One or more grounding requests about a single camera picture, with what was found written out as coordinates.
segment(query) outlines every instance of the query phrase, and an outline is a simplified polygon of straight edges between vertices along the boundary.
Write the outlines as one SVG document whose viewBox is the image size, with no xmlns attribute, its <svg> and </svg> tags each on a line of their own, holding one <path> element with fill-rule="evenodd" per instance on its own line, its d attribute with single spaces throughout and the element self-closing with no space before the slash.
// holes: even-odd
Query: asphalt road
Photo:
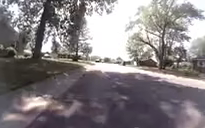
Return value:
<svg viewBox="0 0 205 128">
<path fill-rule="evenodd" d="M 205 128 L 205 82 L 97 64 L 28 128 Z"/>
</svg>

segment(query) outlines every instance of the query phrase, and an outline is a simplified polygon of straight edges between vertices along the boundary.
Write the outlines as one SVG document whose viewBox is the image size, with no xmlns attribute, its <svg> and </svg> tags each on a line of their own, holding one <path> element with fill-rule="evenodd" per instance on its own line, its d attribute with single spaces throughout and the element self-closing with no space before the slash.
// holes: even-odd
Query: leaves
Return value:
<svg viewBox="0 0 205 128">
<path fill-rule="evenodd" d="M 190 52 L 197 57 L 205 56 L 205 36 L 192 42 Z"/>
<path fill-rule="evenodd" d="M 203 20 L 203 11 L 189 2 L 177 0 L 152 0 L 148 6 L 141 6 L 126 31 L 137 28 L 130 37 L 149 46 L 160 61 L 163 61 L 173 46 L 189 41 L 188 28 L 193 20 Z"/>
</svg>

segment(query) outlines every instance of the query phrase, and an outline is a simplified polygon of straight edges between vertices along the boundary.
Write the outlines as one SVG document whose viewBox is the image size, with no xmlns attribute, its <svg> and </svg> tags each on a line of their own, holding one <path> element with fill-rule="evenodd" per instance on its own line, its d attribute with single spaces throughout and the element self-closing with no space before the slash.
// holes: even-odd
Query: parked car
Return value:
<svg viewBox="0 0 205 128">
<path fill-rule="evenodd" d="M 96 59 L 95 62 L 99 63 L 99 62 L 101 62 L 101 59 Z"/>
</svg>

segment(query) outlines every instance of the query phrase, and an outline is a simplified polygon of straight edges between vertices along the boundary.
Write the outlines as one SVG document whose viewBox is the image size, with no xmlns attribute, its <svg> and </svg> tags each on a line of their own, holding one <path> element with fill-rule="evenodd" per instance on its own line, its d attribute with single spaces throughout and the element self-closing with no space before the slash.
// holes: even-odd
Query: bright sky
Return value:
<svg viewBox="0 0 205 128">
<path fill-rule="evenodd" d="M 189 0 L 197 8 L 205 11 L 205 0 Z M 140 5 L 148 4 L 149 0 L 119 0 L 113 13 L 88 17 L 88 27 L 90 28 L 93 40 L 92 55 L 102 57 L 122 57 L 128 59 L 126 43 L 128 35 L 125 33 L 125 26 L 129 18 L 134 16 Z M 190 28 L 190 36 L 193 39 L 205 35 L 205 20 L 196 21 Z"/>
</svg>

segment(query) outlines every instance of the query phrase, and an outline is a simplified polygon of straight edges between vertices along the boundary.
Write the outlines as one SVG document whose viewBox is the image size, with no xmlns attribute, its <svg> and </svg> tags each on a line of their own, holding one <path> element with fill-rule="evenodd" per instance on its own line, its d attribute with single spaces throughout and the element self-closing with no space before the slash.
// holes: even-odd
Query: grass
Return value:
<svg viewBox="0 0 205 128">
<path fill-rule="evenodd" d="M 78 63 L 32 59 L 0 59 L 0 94 L 48 77 L 83 68 Z"/>
<path fill-rule="evenodd" d="M 175 76 L 199 78 L 199 73 L 192 70 L 192 69 L 170 69 L 170 68 L 167 68 L 165 70 L 159 70 L 158 68 L 155 68 L 155 67 L 144 67 L 144 66 L 140 66 L 137 68 L 140 68 L 142 70 L 152 71 L 152 72 L 171 74 L 171 75 L 175 75 Z"/>
</svg>

